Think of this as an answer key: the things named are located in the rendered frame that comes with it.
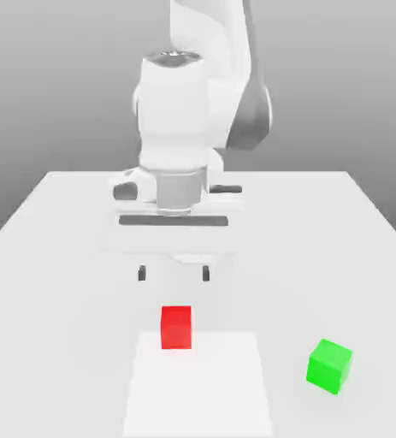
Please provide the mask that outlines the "small red cube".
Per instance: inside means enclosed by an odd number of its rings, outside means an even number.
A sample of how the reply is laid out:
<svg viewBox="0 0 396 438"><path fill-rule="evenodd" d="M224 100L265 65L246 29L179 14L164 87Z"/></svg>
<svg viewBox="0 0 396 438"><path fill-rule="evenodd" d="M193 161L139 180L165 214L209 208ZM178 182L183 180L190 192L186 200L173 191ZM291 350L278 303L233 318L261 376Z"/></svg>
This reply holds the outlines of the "small red cube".
<svg viewBox="0 0 396 438"><path fill-rule="evenodd" d="M192 308L164 306L161 315L162 349L192 348Z"/></svg>

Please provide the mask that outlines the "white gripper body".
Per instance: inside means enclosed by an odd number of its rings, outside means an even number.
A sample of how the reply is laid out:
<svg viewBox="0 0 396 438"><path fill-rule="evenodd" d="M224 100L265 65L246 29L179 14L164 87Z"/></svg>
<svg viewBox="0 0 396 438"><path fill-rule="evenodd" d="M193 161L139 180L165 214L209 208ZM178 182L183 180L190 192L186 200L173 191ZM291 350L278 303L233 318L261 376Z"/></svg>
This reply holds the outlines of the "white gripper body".
<svg viewBox="0 0 396 438"><path fill-rule="evenodd" d="M200 204L187 216L160 216L154 204L124 204L103 213L97 244L110 253L215 265L239 251L240 229L240 204Z"/></svg>

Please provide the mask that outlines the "small green cube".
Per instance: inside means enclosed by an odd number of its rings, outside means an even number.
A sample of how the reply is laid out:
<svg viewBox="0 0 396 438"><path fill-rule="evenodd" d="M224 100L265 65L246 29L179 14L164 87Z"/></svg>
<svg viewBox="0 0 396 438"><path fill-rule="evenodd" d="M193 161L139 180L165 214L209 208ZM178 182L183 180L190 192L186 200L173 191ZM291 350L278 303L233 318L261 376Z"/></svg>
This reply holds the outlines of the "small green cube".
<svg viewBox="0 0 396 438"><path fill-rule="evenodd" d="M309 356L306 381L337 395L352 365L352 350L321 339Z"/></svg>

